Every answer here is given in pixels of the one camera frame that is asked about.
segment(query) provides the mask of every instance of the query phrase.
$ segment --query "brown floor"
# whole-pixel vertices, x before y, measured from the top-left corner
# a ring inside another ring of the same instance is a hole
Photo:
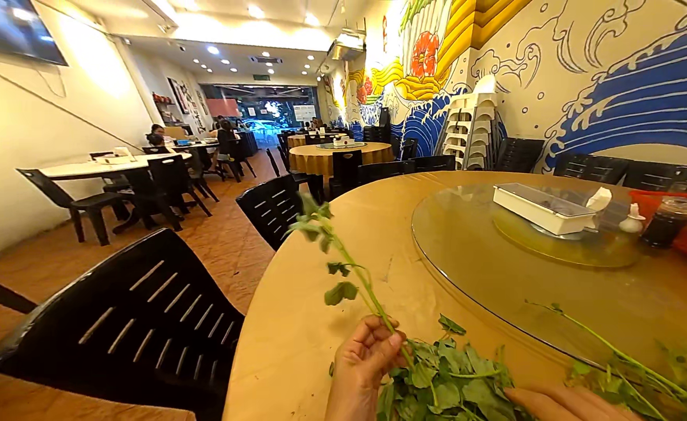
[[[278,152],[274,158],[283,168]],[[220,200],[219,203],[210,198],[204,200],[213,216],[208,218],[200,209],[192,208],[179,233],[224,294],[243,313],[274,253],[234,201],[249,187],[275,177],[264,150],[249,160],[257,178],[246,168],[240,184],[234,179],[222,182],[217,176],[208,176],[209,186]],[[155,216],[155,220],[166,226],[163,219]],[[118,224],[111,212],[105,215],[105,222],[109,229]],[[87,239],[84,244],[76,242],[73,227],[66,223],[4,250],[0,253],[0,283],[34,302],[42,302],[88,268],[149,233],[138,224],[124,234],[110,234],[112,244],[99,246],[87,220],[84,226]],[[0,339],[20,320],[21,315],[0,306]],[[0,419],[184,421],[193,418],[181,410],[117,404],[0,375]]]

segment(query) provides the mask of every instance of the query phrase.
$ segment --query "sign board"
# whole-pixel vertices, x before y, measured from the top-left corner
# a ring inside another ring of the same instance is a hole
[[[297,121],[310,121],[315,117],[315,106],[294,106],[294,118]]]

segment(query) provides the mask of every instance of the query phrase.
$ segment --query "wall-mounted tv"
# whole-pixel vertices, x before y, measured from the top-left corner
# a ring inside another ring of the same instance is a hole
[[[68,65],[30,0],[0,0],[0,52]]]

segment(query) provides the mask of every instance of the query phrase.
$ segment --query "ceiling air vent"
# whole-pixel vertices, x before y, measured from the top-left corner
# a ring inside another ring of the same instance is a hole
[[[283,59],[281,58],[275,58],[275,57],[264,57],[262,55],[251,55],[250,56],[250,61],[254,63],[273,63],[273,64],[281,64],[283,63]]]

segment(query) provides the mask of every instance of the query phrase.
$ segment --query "hand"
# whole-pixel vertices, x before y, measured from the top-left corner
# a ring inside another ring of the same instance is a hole
[[[642,421],[584,387],[505,389],[505,395],[540,421]]]
[[[398,322],[389,319],[393,328]],[[393,367],[405,366],[398,353],[405,333],[391,334],[376,315],[364,317],[336,351],[333,383],[326,421],[374,421],[377,391],[382,377]]]

